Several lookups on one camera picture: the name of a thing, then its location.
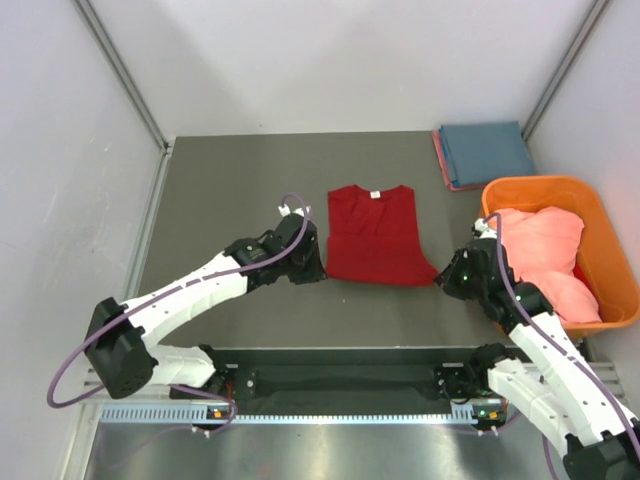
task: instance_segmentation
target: folded red shirt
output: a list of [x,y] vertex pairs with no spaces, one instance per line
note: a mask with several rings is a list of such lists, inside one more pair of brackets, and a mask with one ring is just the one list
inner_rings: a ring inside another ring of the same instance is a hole
[[420,247],[413,190],[351,185],[329,192],[326,271],[354,282],[433,285],[438,272]]

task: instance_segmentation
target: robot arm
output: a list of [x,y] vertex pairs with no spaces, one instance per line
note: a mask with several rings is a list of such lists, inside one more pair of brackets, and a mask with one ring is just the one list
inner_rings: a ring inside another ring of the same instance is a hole
[[[448,295],[479,301],[542,378],[528,373],[504,345],[484,345],[465,366],[472,390],[491,390],[513,403],[555,447],[572,480],[640,478],[640,462],[619,412],[640,437],[636,416],[593,382],[593,370],[567,337],[549,302],[535,285],[516,283],[507,267],[516,299],[538,329],[525,321],[499,270],[496,231],[484,220],[476,222],[474,231],[477,238],[456,252],[436,282]],[[504,247],[500,252],[508,265]]]
[[[326,278],[311,222],[295,249],[270,263],[292,245],[304,225],[301,209],[291,213],[281,207],[280,213],[283,218],[275,230],[235,241],[199,269],[156,292],[122,304],[109,298],[96,306],[85,338],[122,314],[127,316],[85,350],[112,398],[127,397],[148,384],[207,386],[215,380],[217,370],[211,348],[159,345],[167,334],[219,303],[274,283],[281,276],[294,284]],[[260,264],[263,267],[252,268]],[[230,270],[235,273],[220,275]]]

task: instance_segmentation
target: pink cloth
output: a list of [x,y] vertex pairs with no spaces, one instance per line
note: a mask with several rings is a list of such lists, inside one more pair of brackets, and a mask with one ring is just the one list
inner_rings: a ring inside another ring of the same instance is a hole
[[[538,213],[506,208],[502,215],[502,243],[516,280],[536,285],[565,323],[601,322],[598,302],[573,276],[584,223],[557,207]],[[491,222],[495,228],[495,219]]]
[[433,138],[433,144],[436,147],[436,154],[438,155],[438,164],[440,164],[440,170],[442,170],[442,179],[444,180],[444,184],[447,186],[449,190],[452,192],[460,192],[463,190],[474,190],[477,188],[482,188],[484,185],[470,185],[467,187],[456,187],[449,180],[449,169],[447,168],[447,162],[444,159],[444,151],[442,150],[442,139],[440,138],[440,132],[434,130],[431,133],[431,138]]

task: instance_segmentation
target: white panel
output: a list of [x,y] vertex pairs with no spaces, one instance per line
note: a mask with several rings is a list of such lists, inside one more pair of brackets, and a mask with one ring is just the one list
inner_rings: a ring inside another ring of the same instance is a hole
[[[613,2],[530,147],[546,173],[582,178],[607,208],[636,278],[640,278],[640,3]],[[596,349],[610,358],[640,412],[640,324],[599,335]]]
[[[68,0],[0,6],[2,478],[54,478],[57,366],[121,295],[160,154]],[[60,390],[82,384],[77,366]]]
[[591,0],[95,0],[166,136],[524,122]]

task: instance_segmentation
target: folded blue towel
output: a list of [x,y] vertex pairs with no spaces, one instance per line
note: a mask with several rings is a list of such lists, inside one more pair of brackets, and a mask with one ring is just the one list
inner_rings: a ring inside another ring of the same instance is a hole
[[535,174],[518,122],[443,125],[440,135],[449,179],[456,187]]

